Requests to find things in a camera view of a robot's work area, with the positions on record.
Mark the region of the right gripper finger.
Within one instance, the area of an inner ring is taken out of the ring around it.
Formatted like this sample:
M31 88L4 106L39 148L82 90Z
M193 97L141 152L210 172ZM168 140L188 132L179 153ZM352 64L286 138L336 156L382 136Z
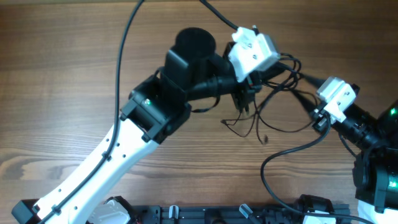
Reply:
M317 101L313 103L308 98L304 97L298 90L292 91L293 95L298 99L300 104L303 106L309 117L319 117L319 111Z
M319 89L325 82L326 80L324 79L320 79L317 77L313 77L310 75L306 75L304 73L301 73L300 76L309 84L311 84L313 87L315 87L316 89Z

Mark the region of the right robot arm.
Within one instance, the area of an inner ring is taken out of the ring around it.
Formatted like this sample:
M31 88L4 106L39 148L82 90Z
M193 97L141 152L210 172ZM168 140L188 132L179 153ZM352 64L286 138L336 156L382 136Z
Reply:
M373 223L397 223L397 103L375 118L354 103L359 86L337 77L304 79L317 88L319 105L294 92L317 132L331 123L343 144L360 149L352 169L358 214Z

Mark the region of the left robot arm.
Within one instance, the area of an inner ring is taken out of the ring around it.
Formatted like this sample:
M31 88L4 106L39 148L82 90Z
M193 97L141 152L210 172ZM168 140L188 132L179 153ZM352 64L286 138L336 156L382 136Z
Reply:
M242 110L280 59L272 39L256 29L240 27L232 38L220 56L209 32L181 30L164 66L133 89L94 151L49 194L19 201L12 216L19 223L135 223L124 202L104 201L121 177L186 122L192 100L231 94Z

